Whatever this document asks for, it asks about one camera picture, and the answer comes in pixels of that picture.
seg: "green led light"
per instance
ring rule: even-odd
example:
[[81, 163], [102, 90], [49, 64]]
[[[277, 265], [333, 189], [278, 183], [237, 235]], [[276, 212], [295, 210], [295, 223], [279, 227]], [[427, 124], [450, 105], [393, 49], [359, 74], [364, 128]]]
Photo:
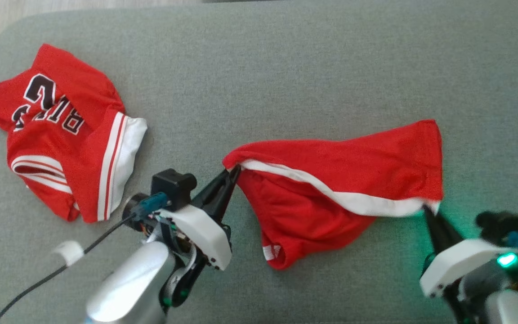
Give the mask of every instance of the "green led light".
[[504, 254], [497, 258], [497, 262], [502, 267], [512, 266], [515, 262], [517, 262], [517, 255], [515, 253]]

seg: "red fabric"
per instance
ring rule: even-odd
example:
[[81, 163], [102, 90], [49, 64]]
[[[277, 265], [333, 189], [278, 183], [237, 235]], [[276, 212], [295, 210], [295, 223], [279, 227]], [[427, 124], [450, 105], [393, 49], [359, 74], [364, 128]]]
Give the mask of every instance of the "red fabric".
[[[99, 188], [99, 177], [113, 124], [121, 126], [124, 112], [107, 76], [62, 49], [42, 45], [29, 70], [0, 83], [0, 128], [8, 132], [8, 166], [63, 219], [72, 221], [80, 212], [88, 223], [107, 219], [109, 212], [98, 215], [97, 205], [110, 184]], [[61, 189], [42, 184], [42, 179]], [[70, 179], [67, 188], [64, 179]]]
[[[223, 164], [233, 168], [247, 159], [303, 170], [333, 191], [442, 199], [441, 138], [432, 120], [347, 141], [255, 142], [232, 151]], [[312, 252], [342, 248], [375, 220], [346, 211], [308, 183], [280, 175], [244, 170], [238, 185], [257, 215], [263, 246], [281, 246], [268, 261], [275, 269]]]

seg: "white cable clip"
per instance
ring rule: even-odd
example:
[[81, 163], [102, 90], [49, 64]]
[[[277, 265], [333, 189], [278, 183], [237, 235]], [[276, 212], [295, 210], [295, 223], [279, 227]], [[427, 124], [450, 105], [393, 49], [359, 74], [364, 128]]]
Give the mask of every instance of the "white cable clip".
[[76, 241], [65, 241], [59, 244], [53, 252], [61, 254], [67, 266], [76, 263], [85, 254], [81, 245]]

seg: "wooden floor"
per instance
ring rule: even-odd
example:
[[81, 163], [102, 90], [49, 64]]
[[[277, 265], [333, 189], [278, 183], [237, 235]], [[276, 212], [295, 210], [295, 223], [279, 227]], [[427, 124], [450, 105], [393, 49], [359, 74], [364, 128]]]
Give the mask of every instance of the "wooden floor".
[[0, 32], [23, 17], [39, 13], [90, 8], [144, 8], [193, 5], [208, 0], [0, 0]]

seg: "cable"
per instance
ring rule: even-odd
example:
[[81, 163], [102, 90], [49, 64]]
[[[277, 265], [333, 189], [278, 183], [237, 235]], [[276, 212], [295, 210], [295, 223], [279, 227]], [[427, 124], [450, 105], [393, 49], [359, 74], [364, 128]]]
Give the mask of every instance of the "cable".
[[4, 309], [2, 309], [0, 311], [0, 320], [1, 320], [1, 317], [9, 310], [9, 308], [11, 308], [15, 303], [17, 303], [21, 298], [23, 298], [23, 296], [27, 295], [28, 293], [31, 293], [31, 291], [35, 290], [37, 287], [43, 285], [44, 283], [46, 283], [47, 281], [50, 281], [51, 279], [53, 279], [56, 275], [62, 273], [65, 269], [67, 269], [67, 265], [63, 265], [62, 267], [60, 267], [59, 269], [55, 270], [53, 273], [51, 273], [50, 275], [48, 275], [47, 277], [37, 281], [37, 283], [35, 283], [34, 285], [32, 285], [31, 287], [25, 289], [24, 291], [22, 291], [19, 295], [17, 295], [17, 297], [15, 297], [12, 301], [9, 302], [9, 304], [7, 304], [7, 306], [4, 307]]
[[141, 231], [143, 232], [143, 234], [144, 234], [145, 236], [148, 236], [148, 235], [147, 235], [147, 231], [145, 230], [145, 225], [143, 225], [143, 224], [139, 224], [139, 225], [141, 226]]
[[[113, 225], [111, 228], [109, 228], [107, 230], [107, 232], [105, 232], [103, 235], [101, 235], [97, 240], [95, 240], [95, 242], [91, 243], [90, 246], [88, 246], [88, 248], [86, 248], [84, 250], [84, 254], [88, 254], [93, 248], [95, 248], [97, 246], [97, 244], [101, 243], [101, 241], [105, 240], [105, 238], [113, 233], [114, 230], [116, 230], [117, 228], [119, 228], [119, 226], [123, 225], [126, 221], [128, 221], [129, 219], [131, 219], [132, 216], [129, 216], [129, 217], [126, 217], [125, 219], [122, 219], [119, 223]], [[23, 298], [25, 295], [27, 295], [28, 293], [31, 293], [31, 291], [34, 291], [35, 289], [37, 289], [39, 286], [43, 285], [44, 283], [46, 283], [47, 281], [50, 281], [51, 279], [55, 278], [56, 275], [62, 273], [63, 271], [65, 271], [67, 269], [67, 265], [63, 265], [61, 266], [59, 269], [53, 271], [50, 275], [48, 275], [47, 277], [37, 281], [37, 283], [35, 283], [34, 285], [31, 285], [31, 287], [25, 289], [24, 291], [22, 291], [19, 295], [17, 295], [14, 299], [12, 299], [12, 301], [9, 302], [9, 304], [7, 304], [4, 309], [2, 309], [0, 311], [0, 320], [2, 318], [2, 316], [5, 315], [5, 313], [9, 310], [9, 308], [11, 308], [15, 303], [17, 303], [21, 298]]]

